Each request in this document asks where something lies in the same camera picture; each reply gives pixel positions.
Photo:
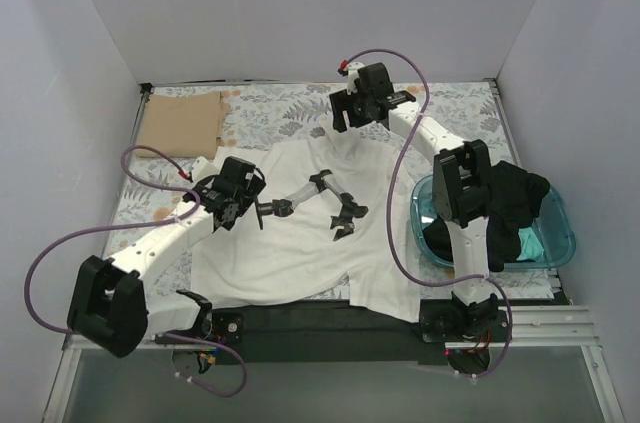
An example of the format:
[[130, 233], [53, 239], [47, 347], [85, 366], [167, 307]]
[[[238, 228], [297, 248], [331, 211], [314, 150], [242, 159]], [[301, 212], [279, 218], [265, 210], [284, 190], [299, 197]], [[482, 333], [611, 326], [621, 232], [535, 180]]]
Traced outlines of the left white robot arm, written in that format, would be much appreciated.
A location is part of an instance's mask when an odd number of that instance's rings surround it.
[[197, 243], [219, 229], [231, 229], [265, 186], [261, 170], [237, 157], [226, 158], [220, 168], [197, 164], [193, 186], [183, 191], [169, 217], [125, 249], [81, 264], [68, 327], [118, 358], [172, 331], [193, 343], [205, 341], [213, 329], [209, 300], [178, 290], [151, 303], [146, 292]]

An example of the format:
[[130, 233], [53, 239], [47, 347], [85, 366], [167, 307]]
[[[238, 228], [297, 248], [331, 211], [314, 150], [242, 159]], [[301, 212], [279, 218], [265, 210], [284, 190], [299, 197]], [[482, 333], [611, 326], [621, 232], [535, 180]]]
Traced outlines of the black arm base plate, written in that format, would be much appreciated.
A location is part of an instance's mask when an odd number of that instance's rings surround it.
[[472, 348], [480, 369], [488, 345], [508, 335], [505, 311], [467, 311], [450, 300], [423, 300], [415, 323], [338, 301], [216, 310], [200, 329], [173, 330], [158, 344], [229, 346], [248, 363], [416, 362], [445, 365], [446, 344]]

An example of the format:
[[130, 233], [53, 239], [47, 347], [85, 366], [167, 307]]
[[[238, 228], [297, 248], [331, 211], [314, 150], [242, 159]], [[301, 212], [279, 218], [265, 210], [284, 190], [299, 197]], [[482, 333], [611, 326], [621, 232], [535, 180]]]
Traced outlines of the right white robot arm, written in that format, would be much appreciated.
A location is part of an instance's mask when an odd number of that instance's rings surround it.
[[432, 197], [452, 249], [451, 301], [443, 315], [427, 322], [439, 336], [475, 340], [500, 315], [498, 291], [490, 281], [486, 233], [492, 201], [489, 150], [481, 140], [465, 140], [427, 116], [411, 93], [395, 90], [386, 66], [345, 60], [338, 72], [345, 89], [330, 96], [333, 127], [344, 132], [370, 123], [401, 136], [432, 166]]

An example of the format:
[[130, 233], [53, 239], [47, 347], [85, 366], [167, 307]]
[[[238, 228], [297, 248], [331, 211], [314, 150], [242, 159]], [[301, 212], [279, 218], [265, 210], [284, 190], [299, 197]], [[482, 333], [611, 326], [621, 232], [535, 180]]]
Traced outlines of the white printed t-shirt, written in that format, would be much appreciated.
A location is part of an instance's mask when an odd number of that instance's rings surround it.
[[330, 191], [302, 203], [289, 217], [269, 216], [263, 224], [249, 210], [230, 231], [218, 230], [194, 246], [192, 291], [218, 308], [274, 305], [327, 291], [346, 277], [352, 305], [417, 322], [420, 288], [396, 266], [418, 270], [409, 233], [415, 183], [405, 169], [394, 168], [396, 150], [355, 131], [328, 131], [276, 143], [268, 151], [217, 152], [215, 165], [235, 156], [263, 171], [267, 185], [261, 201], [287, 197], [328, 169], [368, 212], [355, 220], [353, 234], [336, 239], [330, 224], [341, 205]]

